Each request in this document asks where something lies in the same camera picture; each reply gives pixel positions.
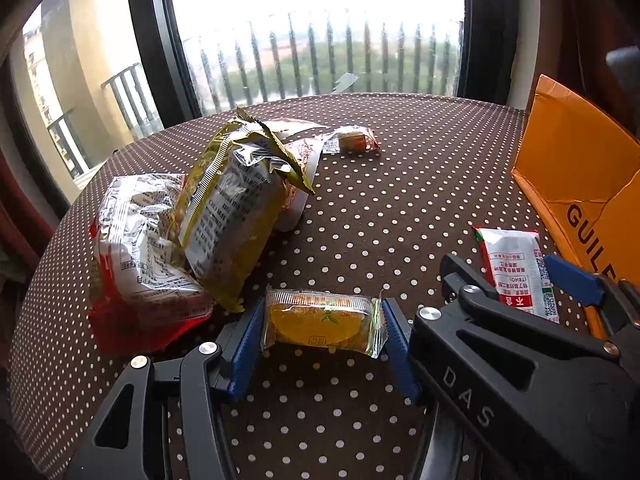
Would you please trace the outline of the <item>orange pastry clear wrapper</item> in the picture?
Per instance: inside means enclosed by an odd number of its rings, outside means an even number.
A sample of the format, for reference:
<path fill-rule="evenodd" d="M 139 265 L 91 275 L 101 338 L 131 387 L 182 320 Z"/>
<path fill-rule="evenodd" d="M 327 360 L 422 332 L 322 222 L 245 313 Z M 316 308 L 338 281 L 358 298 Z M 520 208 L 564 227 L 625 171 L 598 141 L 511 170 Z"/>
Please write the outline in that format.
<path fill-rule="evenodd" d="M 266 292 L 263 349 L 295 344 L 355 351 L 375 359 L 387 337 L 378 298 L 308 289 L 270 288 Z"/>

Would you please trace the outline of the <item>white red sachet packet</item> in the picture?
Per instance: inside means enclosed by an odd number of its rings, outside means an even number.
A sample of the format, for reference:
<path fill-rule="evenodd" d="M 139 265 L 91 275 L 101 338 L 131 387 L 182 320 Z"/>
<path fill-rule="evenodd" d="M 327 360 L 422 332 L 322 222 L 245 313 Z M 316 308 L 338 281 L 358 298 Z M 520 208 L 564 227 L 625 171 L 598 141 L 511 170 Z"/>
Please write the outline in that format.
<path fill-rule="evenodd" d="M 558 307 L 540 249 L 539 234 L 476 226 L 474 235 L 499 301 L 559 324 Z"/>

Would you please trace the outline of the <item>orange cardboard box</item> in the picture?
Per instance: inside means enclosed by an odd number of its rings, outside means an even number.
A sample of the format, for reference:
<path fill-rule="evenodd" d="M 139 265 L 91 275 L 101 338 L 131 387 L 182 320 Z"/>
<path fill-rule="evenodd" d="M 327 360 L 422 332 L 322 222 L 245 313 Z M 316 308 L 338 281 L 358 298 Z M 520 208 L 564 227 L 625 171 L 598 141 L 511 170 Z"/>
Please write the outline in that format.
<path fill-rule="evenodd" d="M 639 141 L 616 120 L 541 75 L 512 177 L 565 260 L 639 284 Z"/>

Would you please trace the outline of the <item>red white snack bag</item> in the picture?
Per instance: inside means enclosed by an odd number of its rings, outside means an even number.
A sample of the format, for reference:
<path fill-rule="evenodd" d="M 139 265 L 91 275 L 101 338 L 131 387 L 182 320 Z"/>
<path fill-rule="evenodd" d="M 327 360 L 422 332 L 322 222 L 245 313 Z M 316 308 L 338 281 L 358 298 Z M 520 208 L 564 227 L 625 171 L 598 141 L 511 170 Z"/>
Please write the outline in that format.
<path fill-rule="evenodd" d="M 165 349 L 206 321 L 213 300 L 170 239 L 184 174 L 114 177 L 94 216 L 89 322 L 107 356 Z"/>

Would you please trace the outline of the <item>olive yellow snack bag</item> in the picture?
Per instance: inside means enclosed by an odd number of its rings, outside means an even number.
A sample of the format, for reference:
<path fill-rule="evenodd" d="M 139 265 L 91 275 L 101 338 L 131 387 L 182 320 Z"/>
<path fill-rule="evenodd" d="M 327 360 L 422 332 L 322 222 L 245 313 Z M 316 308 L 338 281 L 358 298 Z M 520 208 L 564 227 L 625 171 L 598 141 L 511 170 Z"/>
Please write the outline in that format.
<path fill-rule="evenodd" d="M 186 177 L 170 236 L 194 278 L 229 312 L 276 224 L 291 188 L 312 192 L 297 158 L 261 120 L 239 108 Z"/>

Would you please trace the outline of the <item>brown polka dot tablecloth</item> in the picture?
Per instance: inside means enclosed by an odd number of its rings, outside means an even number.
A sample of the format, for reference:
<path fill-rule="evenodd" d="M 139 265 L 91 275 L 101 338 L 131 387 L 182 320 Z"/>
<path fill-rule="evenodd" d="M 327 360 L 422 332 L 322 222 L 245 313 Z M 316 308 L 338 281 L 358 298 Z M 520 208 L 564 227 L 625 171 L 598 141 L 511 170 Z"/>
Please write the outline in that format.
<path fill-rule="evenodd" d="M 483 269 L 476 226 L 541 230 L 511 167 L 527 116 L 496 104 L 347 93 L 257 105 L 255 117 L 371 128 L 380 154 L 320 162 L 298 226 L 274 236 L 241 295 L 266 287 L 382 295 L 405 315 L 439 304 L 440 259 Z M 185 172 L 224 115 L 155 133 L 114 153 L 67 211 L 43 254 L 11 348 L 9 395 L 27 455 L 50 479 L 73 452 L 125 361 L 103 354 L 88 319 L 90 224 L 121 174 Z M 386 359 L 279 346 L 247 396 L 224 409 L 243 479 L 403 479 L 426 414 L 393 384 Z"/>

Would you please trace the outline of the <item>small wrapped candy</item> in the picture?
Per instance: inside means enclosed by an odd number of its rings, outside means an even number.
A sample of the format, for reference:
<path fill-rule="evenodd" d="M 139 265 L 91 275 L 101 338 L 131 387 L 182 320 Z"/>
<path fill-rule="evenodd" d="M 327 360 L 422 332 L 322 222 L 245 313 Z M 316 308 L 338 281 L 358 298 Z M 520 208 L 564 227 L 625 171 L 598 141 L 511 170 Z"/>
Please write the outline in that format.
<path fill-rule="evenodd" d="M 322 153 L 327 155 L 336 154 L 367 154 L 378 153 L 380 144 L 371 128 L 366 126 L 343 126 L 333 130 L 326 143 L 323 145 Z"/>

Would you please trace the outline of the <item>red brown snack wrapper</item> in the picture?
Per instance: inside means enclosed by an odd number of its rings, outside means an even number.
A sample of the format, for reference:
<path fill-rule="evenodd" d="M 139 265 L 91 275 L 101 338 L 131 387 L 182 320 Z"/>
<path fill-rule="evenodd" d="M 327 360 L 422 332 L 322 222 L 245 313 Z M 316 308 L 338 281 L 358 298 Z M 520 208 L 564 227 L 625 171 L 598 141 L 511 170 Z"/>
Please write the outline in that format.
<path fill-rule="evenodd" d="M 309 183 L 314 182 L 320 156 L 332 132 L 325 125 L 296 118 L 274 118 L 265 121 L 266 126 L 283 142 L 297 159 Z M 274 228 L 280 232 L 295 229 L 302 216 L 308 194 L 293 185 L 288 187 L 288 197 Z"/>

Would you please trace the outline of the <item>balcony metal railing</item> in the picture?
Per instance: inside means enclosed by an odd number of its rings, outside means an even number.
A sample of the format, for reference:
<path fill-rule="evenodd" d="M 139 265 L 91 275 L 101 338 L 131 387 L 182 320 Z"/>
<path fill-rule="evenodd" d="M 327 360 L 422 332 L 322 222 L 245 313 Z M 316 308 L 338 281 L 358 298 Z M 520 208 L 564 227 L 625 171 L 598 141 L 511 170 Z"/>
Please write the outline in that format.
<path fill-rule="evenodd" d="M 463 26 L 393 15 L 177 13 L 166 22 L 179 119 L 345 91 L 452 96 Z M 172 125 L 157 67 L 129 20 L 74 27 L 43 13 L 23 34 L 32 97 L 68 176 L 89 177 L 114 151 Z"/>

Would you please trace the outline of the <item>red brown curtain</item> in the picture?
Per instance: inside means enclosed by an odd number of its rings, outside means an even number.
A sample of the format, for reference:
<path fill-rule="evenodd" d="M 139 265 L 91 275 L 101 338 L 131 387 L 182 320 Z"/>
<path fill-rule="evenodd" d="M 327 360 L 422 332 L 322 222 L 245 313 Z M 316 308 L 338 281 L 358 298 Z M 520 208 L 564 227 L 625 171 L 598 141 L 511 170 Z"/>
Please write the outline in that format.
<path fill-rule="evenodd" d="M 545 74 L 637 130 L 636 112 L 606 64 L 632 45 L 631 31 L 608 0 L 540 0 L 535 74 Z"/>

